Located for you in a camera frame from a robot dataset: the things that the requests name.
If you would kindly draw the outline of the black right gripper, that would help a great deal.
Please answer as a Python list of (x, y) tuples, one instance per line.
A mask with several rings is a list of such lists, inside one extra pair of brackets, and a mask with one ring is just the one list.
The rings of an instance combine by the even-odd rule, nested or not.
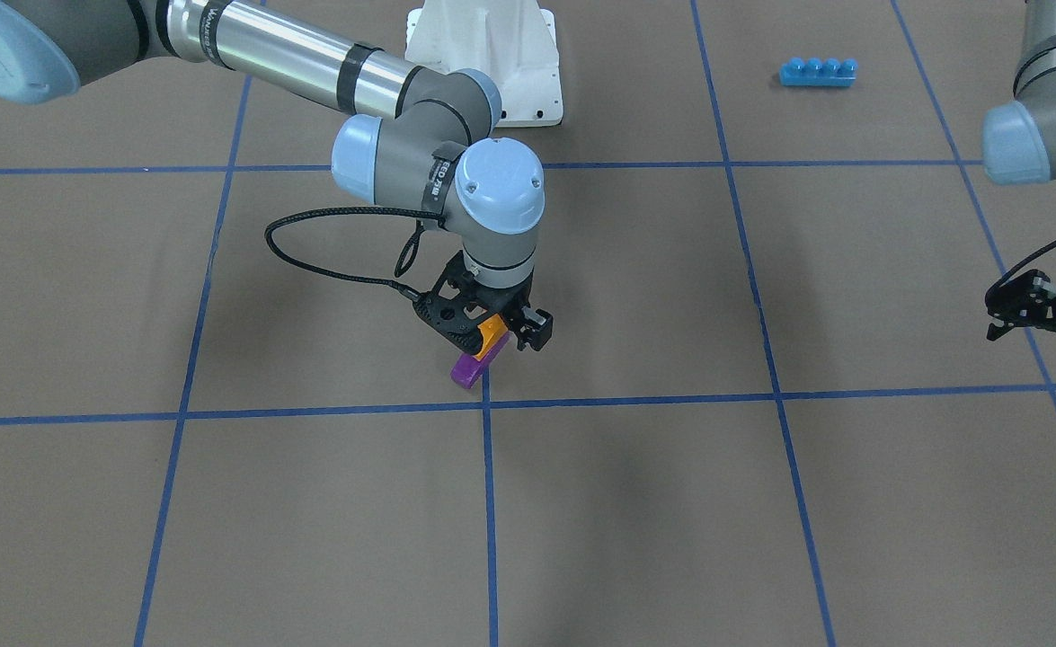
[(454, 254), (429, 291), (417, 294), (413, 311), (433, 331), (466, 355), (480, 351), (483, 320), (502, 315), (516, 337), (518, 351), (540, 351), (552, 339), (554, 318), (530, 305), (533, 275), (515, 286), (488, 287), (466, 268), (466, 255)]

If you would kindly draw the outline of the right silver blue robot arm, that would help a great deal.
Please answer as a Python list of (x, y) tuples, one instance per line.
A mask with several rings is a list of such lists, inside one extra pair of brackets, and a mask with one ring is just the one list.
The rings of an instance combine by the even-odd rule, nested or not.
[(530, 303), (545, 212), (543, 164), (527, 144), (496, 136), (499, 91), (482, 71), (417, 65), (257, 1), (0, 1), (0, 98), (42, 104), (129, 66), (158, 58), (209, 63), (340, 115), (329, 158), (333, 180), (362, 199), (367, 216), (413, 218), (425, 232), (459, 239), (428, 291), (401, 282), (412, 239), (391, 278), (283, 261), (340, 281), (404, 296), (413, 311), (463, 353), (480, 356), (484, 327), (499, 320), (520, 348), (540, 350), (554, 319)]

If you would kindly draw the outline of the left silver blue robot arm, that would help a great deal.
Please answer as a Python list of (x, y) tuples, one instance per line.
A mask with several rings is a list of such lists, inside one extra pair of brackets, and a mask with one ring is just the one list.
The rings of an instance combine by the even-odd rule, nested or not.
[[(1025, 5), (1012, 94), (982, 122), (985, 176), (1003, 187), (1056, 180), (1056, 1)], [(984, 296), (991, 341), (1014, 329), (1056, 334), (1056, 283), (1034, 267), (1054, 247), (1043, 245), (991, 284)]]

